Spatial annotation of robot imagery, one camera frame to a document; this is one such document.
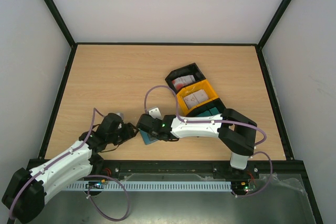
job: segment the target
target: black wire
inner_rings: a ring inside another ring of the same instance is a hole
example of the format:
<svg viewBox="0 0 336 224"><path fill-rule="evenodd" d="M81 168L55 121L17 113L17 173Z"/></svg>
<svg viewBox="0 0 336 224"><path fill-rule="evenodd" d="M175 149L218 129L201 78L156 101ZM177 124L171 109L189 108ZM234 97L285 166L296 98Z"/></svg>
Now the black wire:
<svg viewBox="0 0 336 224"><path fill-rule="evenodd" d="M100 153L103 153L103 152L113 152L113 151L115 151L116 149L118 149L118 147L119 147L119 145L118 145L116 148L114 148L114 149L111 149L111 150L108 150L108 151L101 151Z"/></svg>

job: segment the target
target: wooden tabletop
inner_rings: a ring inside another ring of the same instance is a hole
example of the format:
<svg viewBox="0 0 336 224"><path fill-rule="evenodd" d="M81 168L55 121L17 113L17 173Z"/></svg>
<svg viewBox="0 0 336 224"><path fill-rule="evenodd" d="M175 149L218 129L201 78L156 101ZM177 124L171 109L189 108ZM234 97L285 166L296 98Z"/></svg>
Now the wooden tabletop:
<svg viewBox="0 0 336 224"><path fill-rule="evenodd" d="M257 146L273 160L284 160L276 122L254 47L251 46L129 46L79 45L64 91L46 158L53 158L88 130L92 109L124 114L134 125L144 113L143 100L153 86L165 85L171 70L190 63L208 79L227 108L255 121L268 135ZM148 107L162 115L174 114L175 101L166 89L152 91ZM102 118L96 116L96 123ZM145 145L140 134L104 159L123 160L229 160L231 151L217 138L188 137L178 142ZM265 160L263 155L254 157Z"/></svg>

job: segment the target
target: black frame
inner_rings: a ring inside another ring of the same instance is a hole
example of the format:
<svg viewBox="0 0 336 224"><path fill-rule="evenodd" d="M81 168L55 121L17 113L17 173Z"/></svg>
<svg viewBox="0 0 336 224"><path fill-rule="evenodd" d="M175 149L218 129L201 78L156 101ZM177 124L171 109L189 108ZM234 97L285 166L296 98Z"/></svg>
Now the black frame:
<svg viewBox="0 0 336 224"><path fill-rule="evenodd" d="M271 83L271 79L269 76L269 72L267 69L267 65L265 63L265 58L262 53L262 49L266 44L267 40L271 36L271 33L277 26L280 21L282 15L284 14L286 8L288 7L291 0L282 0L279 5L277 11L275 12L270 24L265 30L260 42L258 44L226 44L226 43L151 43L151 42L116 42L116 43L108 43L108 42L75 42L73 37L71 36L70 31L68 30L62 16L60 15L55 3L53 0L44 0L46 5L48 6L50 12L52 13L55 21L59 25L62 33L64 34L66 40L68 41L71 52L69 55L68 63L66 66L66 70L64 72L57 96L53 111L51 113L51 117L47 126L46 134L44 136L41 149L37 159L31 159L29 161L27 169L32 167L36 167L47 160L45 160L45 154L47 151L47 147L49 144L49 140L51 137L51 133L54 128L55 120L57 117L57 113L60 107L60 103L62 100L62 96L66 87L66 83L70 74L71 65L74 60L74 56L76 54L78 45L174 45L174 46L254 46L256 49L256 53L258 56L260 68L262 71L262 75L265 81L265 85L267 88L267 92L269 95L270 103L272 106L272 110L275 116L275 120L277 123L279 135L281 138L281 143L283 146L283 150L286 156L286 161L273 161L274 172L278 174L300 174L303 180L304 187L306 192L308 193L310 205L312 207L312 211L317 223L323 223L310 182L306 172L305 165L303 161L294 160L294 155L290 146L290 142L288 139L288 135L285 129L285 125L283 123L283 119L281 116L281 112L279 110L279 104L276 99L276 95L274 92L274 88ZM193 174L213 174L215 178L225 178L228 181L236 181L246 179L246 174L236 174L233 175L230 172L229 161L113 161L108 160L104 161L104 166L109 167L112 170L112 176L118 178L119 176L124 176L129 174L128 170L131 170L131 173L156 173L156 174L164 174L164 173L193 173ZM249 161L248 163L249 170L254 173L254 175L258 175L254 172L254 168L258 169L258 173L266 174L269 173L269 163L265 161Z"/></svg>

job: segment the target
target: perforated metal strip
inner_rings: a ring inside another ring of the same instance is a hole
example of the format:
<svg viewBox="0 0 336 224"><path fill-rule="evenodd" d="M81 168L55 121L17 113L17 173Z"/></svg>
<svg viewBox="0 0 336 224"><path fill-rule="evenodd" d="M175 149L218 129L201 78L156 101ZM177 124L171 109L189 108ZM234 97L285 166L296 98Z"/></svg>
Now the perforated metal strip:
<svg viewBox="0 0 336 224"><path fill-rule="evenodd" d="M127 191L231 191L231 182L122 182ZM67 186L65 191L83 191L89 187L88 181L77 181ZM92 191L122 191L114 182L100 185Z"/></svg>

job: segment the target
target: table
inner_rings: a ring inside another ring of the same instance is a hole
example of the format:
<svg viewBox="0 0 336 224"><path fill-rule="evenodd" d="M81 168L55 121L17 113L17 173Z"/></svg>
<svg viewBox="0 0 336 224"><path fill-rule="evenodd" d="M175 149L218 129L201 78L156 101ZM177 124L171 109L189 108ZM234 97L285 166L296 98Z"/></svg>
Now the table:
<svg viewBox="0 0 336 224"><path fill-rule="evenodd" d="M103 114L122 112L125 122L136 125L144 113L148 89L166 84L164 78L171 70L193 62L227 108L251 118L267 133L267 141L257 150L273 160L285 160L253 46L147 45L78 45L45 158L55 157L88 130L93 107ZM174 114L174 97L166 89L156 89L148 100L148 107L153 106L163 115ZM96 123L101 120L97 115ZM256 141L261 138L258 132ZM117 150L101 154L104 159L163 161L229 160L230 155L216 138L188 137L145 145L140 134ZM257 155L254 159L266 157Z"/></svg>

